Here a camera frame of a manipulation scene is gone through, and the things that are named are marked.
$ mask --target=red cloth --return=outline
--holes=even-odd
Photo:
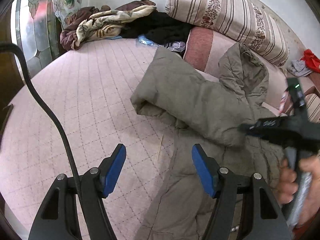
[[[311,70],[320,73],[320,69],[319,69],[320,59],[318,59],[310,49],[306,49],[303,52],[303,55],[304,56],[301,58],[301,60],[304,60],[306,62],[306,66]]]

